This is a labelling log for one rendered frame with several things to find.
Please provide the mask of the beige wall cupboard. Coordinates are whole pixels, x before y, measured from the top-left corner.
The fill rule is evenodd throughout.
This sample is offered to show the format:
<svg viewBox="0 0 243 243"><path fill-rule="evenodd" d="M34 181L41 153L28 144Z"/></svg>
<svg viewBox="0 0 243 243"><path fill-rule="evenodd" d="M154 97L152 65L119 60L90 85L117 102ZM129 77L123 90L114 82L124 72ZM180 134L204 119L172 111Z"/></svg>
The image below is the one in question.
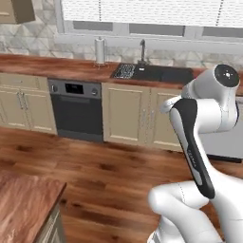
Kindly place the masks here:
<svg viewBox="0 0 243 243"><path fill-rule="evenodd" d="M23 24L34 20L31 0L0 0L0 24Z"/></svg>

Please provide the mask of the white paper towel roll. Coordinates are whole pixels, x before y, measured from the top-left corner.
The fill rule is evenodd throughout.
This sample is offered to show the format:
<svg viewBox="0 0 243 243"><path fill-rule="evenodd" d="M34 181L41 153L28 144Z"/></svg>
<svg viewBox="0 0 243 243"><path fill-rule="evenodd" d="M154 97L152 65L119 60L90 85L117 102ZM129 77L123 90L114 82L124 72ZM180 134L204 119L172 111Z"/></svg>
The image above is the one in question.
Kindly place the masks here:
<svg viewBox="0 0 243 243"><path fill-rule="evenodd" d="M102 37L95 39L95 56L97 65L105 64L105 40Z"/></svg>

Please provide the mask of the black sink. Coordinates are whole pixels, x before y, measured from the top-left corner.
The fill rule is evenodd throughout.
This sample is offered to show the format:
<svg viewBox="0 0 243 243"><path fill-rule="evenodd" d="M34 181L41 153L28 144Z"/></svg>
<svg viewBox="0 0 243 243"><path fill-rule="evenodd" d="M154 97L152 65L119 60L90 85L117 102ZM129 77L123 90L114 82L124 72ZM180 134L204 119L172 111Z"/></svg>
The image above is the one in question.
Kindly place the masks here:
<svg viewBox="0 0 243 243"><path fill-rule="evenodd" d="M188 84L194 79L194 74L193 70L189 67L120 63L111 74L111 78Z"/></svg>

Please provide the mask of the beige two-door base cupboards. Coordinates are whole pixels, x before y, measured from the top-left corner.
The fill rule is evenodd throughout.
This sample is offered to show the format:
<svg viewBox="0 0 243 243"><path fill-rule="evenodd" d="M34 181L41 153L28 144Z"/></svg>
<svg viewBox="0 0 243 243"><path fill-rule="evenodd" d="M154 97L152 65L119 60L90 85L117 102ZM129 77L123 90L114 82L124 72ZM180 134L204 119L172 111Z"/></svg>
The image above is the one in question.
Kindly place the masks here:
<svg viewBox="0 0 243 243"><path fill-rule="evenodd" d="M168 114L160 106L179 90L131 84L102 84L103 139L181 152Z"/></svg>

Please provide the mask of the grey dishwasher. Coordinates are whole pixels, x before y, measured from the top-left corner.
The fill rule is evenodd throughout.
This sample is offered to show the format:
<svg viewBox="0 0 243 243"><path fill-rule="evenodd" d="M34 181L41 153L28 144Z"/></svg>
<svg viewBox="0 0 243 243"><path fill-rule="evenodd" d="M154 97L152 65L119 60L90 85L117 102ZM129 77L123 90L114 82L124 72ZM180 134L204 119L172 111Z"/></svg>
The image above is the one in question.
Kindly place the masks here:
<svg viewBox="0 0 243 243"><path fill-rule="evenodd" d="M243 161L243 96L237 96L236 101L239 119L231 131L199 135L209 159L235 163Z"/></svg>

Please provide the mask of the dark grey oven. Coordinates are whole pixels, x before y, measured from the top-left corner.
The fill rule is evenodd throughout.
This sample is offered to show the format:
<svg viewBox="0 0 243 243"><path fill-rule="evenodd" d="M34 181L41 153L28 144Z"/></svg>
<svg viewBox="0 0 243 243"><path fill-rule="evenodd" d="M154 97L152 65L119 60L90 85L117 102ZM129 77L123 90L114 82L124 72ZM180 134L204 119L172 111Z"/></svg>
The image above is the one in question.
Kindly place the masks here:
<svg viewBox="0 0 243 243"><path fill-rule="evenodd" d="M103 142L102 85L48 78L60 137Z"/></svg>

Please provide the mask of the beige island cupboard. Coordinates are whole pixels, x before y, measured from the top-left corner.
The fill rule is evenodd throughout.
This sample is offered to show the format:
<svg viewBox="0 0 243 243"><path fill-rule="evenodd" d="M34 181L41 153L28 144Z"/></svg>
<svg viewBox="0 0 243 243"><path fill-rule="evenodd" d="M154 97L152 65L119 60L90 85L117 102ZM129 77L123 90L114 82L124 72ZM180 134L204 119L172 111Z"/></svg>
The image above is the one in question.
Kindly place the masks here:
<svg viewBox="0 0 243 243"><path fill-rule="evenodd" d="M33 243L67 243L59 202L51 209Z"/></svg>

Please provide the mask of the beige base cupboards with drawer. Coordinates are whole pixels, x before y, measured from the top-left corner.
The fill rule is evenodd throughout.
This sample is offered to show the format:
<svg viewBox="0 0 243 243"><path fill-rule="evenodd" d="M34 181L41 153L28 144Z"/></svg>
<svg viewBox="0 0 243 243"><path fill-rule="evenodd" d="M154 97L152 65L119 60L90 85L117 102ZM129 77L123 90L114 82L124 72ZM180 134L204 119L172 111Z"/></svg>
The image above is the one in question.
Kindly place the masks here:
<svg viewBox="0 0 243 243"><path fill-rule="evenodd" d="M0 73L0 125L57 133L47 77Z"/></svg>

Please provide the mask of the dark metal tap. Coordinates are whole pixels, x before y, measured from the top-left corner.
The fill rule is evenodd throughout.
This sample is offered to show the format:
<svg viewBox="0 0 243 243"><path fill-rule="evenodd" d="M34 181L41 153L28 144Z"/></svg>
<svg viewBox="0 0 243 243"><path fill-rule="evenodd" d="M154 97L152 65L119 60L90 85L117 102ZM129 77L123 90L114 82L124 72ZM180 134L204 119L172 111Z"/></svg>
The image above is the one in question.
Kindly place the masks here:
<svg viewBox="0 0 243 243"><path fill-rule="evenodd" d="M141 57L138 60L138 65L145 66L147 65L147 63L145 61L145 40L144 39L140 41L140 45L141 45Z"/></svg>

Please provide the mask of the window with white blinds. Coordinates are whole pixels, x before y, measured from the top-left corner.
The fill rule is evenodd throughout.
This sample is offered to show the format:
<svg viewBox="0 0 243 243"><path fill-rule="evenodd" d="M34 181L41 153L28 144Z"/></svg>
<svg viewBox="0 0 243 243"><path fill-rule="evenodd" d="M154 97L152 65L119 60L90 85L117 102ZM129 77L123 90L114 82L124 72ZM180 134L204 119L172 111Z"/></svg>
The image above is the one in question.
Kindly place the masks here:
<svg viewBox="0 0 243 243"><path fill-rule="evenodd" d="M243 0L53 0L62 33L243 42Z"/></svg>

